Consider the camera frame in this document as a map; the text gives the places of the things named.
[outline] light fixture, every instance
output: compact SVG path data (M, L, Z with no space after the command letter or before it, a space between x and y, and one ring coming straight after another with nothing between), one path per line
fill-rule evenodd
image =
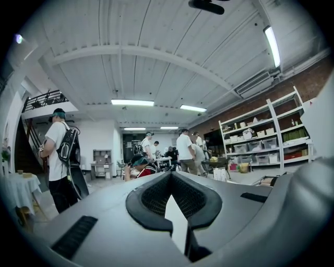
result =
M271 53L273 56L273 61L275 63L275 67L277 68L279 65L281 65L281 58L280 58L280 53L278 51L278 46L276 42L275 35L273 33L272 27L269 26L265 29L265 35L268 39L270 48L271 48Z
M162 130L176 130L178 127L160 127Z
M154 106L153 101L141 101L141 100L112 99L111 103L113 105Z
M186 105L182 105L180 107L180 109L182 109L182 110L189 110L189 111L198 111L198 112L205 112L205 111L207 111L206 108L195 107L195 106L186 106Z
M15 41L16 41L18 44L22 43L22 40L23 40L23 38L22 38L21 35L19 35L19 34L15 34Z
M145 131L146 128L124 128L126 131Z

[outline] concrete floor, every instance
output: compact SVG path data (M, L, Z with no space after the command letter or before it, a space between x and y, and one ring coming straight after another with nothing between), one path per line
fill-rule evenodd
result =
M245 184L245 185L251 185L256 181L259 181L263 176L276 176L280 175L283 172L295 172L302 164L298 165L290 165L286 167L283 171L277 167L256 167L253 169L252 172L247 174L241 174L241 173L233 173L231 172L231 180L239 183L239 184ZM54 205L52 196L50 194L50 191L48 190L45 182L45 177L40 176L39 177L41 181L41 190L43 192L42 199L40 206L43 209L44 213L47 215L49 220L52 220L58 215L57 209ZM88 181L88 190L90 193L95 193L99 191L99 189L107 187L107 186L113 186L117 183L124 183L124 181L120 178L113 178L113 179L96 179L96 180L89 180ZM44 217L42 216L41 212L37 212L35 216L29 217L29 223L31 227L33 228L33 232L36 235L40 235L41 231L43 231L43 228L47 226L48 222L45 221Z

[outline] brick wall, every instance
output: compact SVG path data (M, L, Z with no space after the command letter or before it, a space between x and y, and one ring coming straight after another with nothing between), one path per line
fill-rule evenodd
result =
M266 105L267 99L274 101L288 93L293 92L293 86L296 86L303 102L315 98L324 87L333 68L333 61L328 56L305 71L291 77L284 82L281 82L267 92L264 92L257 97L250 99L249 101L245 101L244 103L191 128L190 132L197 131L199 132L200 136L204 137L204 134L211 132L212 128L215 130L219 129L218 121L224 122L228 119L235 118L258 107ZM279 106L276 109L276 112L277 114L281 114L295 107L295 103L293 101L289 101ZM288 124L291 123L291 118L293 117L288 117L280 122L281 129L286 129L289 127Z

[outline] white shelving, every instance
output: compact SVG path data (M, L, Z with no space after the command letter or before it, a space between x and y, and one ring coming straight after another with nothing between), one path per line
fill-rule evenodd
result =
M304 140L297 141L295 143L290 143L290 144L285 144L285 145L283 144L282 133L304 127L303 124L299 124L299 125L290 127L288 129L281 130L280 126L279 126L279 121L278 121L279 119L287 117L287 116L289 116L291 114L294 114L296 112L302 111L304 109L302 99L301 99L296 87L294 86L293 89L294 89L293 92L291 92L291 93L289 93L289 94L287 94L287 95L285 95L285 96L283 96L283 97L281 97L281 98L279 98L279 99L277 99L273 102L271 102L268 99L266 105L261 106L261 107L255 109L255 110L247 112L247 113L245 113L241 116L226 120L224 122L219 121L219 126L220 126L220 130L221 130L222 138L223 138L223 145L224 145L225 151L228 151L226 149L227 145L234 145L234 144L239 144L239 143L248 143L248 142L253 142L255 140L264 139L264 138L272 137L272 136L277 136L277 145L278 146L276 148L274 148L274 149L262 149L260 151L248 151L246 153L232 152L232 153L226 153L225 156L227 157L227 156L237 156L237 155L249 155L249 154L257 154L257 153L263 153L263 152L279 151L280 161L278 161L277 163L258 164L257 162L253 162L252 166L280 165L281 168L284 168L284 164L286 164L286 163L308 160L308 158L309 158L308 156L297 157L297 158L294 158L294 159L291 159L291 160L286 160L286 161L284 160L284 149L285 148L294 147L294 146L297 146L297 145L300 145L300 144L308 144L310 142L309 139L306 139L306 140L304 139ZM283 114L277 115L274 108L279 106L279 105L282 105L282 104L284 104L284 103L286 103L290 100L295 100L297 107L290 110L290 111L284 112ZM242 121L246 122L246 121L251 120L251 118L255 117L257 114L267 112L267 111L269 111L270 114L271 114L271 118L269 118L269 119L261 120L260 122L257 122L257 123L251 124L251 125L247 125L246 127L243 127L243 128L234 129L234 130L231 130L231 131L228 131L228 132L223 132L223 126L225 126L225 125L230 125L231 126L235 123L239 124L239 122L242 122ZM225 136L226 135L234 134L234 133L237 133L237 132L244 131L245 129L248 129L248 128L254 128L254 127L257 127L257 126L260 126L260 125L265 125L265 124L268 124L268 123L273 123L274 124L275 133L273 133L271 135L266 135L266 136L263 136L263 137L251 138L249 140L241 140L241 141L230 142L230 143L225 142Z

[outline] ceiling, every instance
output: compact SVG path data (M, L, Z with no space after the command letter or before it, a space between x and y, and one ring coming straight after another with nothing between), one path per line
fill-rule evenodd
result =
M277 82L281 73L326 48L294 1L215 3L225 14L190 8L188 0L53 1L22 36L35 46L50 44L38 71L81 118L113 118L121 127L189 126L244 101L236 89L250 78L267 72ZM269 24L279 69L263 32ZM42 92L47 85L34 82L36 73L27 78ZM155 106L113 106L111 99L152 100ZM180 110L182 104L207 112Z

